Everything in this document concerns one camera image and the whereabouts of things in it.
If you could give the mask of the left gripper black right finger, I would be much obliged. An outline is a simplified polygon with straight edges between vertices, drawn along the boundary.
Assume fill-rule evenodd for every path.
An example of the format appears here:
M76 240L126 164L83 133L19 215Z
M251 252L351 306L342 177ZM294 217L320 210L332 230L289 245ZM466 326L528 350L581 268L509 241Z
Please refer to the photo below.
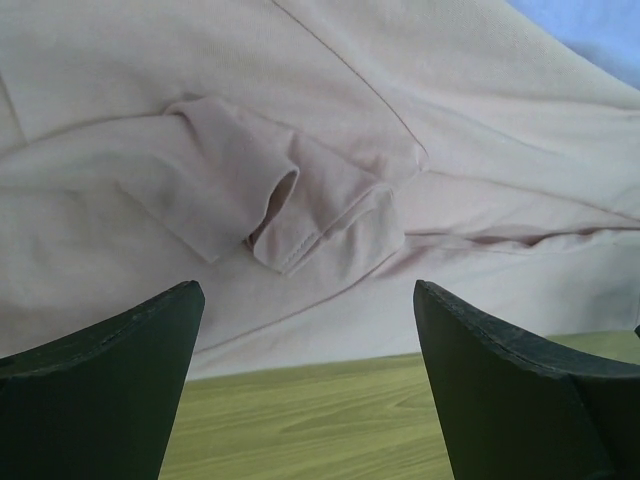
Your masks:
M414 314L457 479L635 479L639 368L581 352L418 281Z

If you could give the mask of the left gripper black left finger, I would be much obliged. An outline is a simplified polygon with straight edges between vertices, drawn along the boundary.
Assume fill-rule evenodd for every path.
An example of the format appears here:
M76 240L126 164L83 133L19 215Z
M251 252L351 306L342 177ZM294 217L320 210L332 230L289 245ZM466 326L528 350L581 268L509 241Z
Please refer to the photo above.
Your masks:
M3 358L2 478L158 478L204 306L183 282Z

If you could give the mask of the pink printed t shirt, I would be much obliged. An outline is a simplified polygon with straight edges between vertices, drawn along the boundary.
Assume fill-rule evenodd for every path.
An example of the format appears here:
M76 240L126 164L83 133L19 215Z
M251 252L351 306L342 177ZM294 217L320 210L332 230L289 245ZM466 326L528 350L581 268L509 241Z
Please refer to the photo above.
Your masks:
M639 322L639 92L508 1L5 1L1 352L179 282L192 377Z

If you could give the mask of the purple t shirt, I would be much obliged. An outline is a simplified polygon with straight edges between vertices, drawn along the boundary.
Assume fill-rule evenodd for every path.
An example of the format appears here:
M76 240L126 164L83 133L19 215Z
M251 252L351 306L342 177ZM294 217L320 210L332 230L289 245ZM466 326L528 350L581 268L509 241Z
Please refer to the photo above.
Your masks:
M509 5L579 56L639 87L638 0L519 0Z

